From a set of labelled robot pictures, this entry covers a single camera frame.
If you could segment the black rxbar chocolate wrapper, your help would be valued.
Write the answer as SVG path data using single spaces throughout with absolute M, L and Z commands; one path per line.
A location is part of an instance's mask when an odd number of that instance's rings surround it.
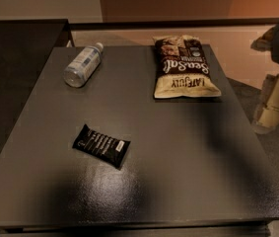
M 74 140 L 72 147 L 98 159 L 101 159 L 116 169 L 121 166 L 130 142 L 117 139 L 93 129 L 86 124 Z

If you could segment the clear blue plastic bottle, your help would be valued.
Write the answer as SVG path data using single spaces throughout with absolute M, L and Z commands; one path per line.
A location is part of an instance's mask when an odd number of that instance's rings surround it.
M 104 46 L 100 42 L 86 46 L 64 69 L 63 78 L 65 83 L 74 88 L 84 86 L 100 65 L 103 51 Z

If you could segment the sea salt chips bag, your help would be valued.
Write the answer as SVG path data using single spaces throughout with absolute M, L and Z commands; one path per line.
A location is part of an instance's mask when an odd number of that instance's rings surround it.
M 211 81 L 210 68 L 202 44 L 194 36 L 153 37 L 158 57 L 154 97 L 220 97 L 220 89 Z

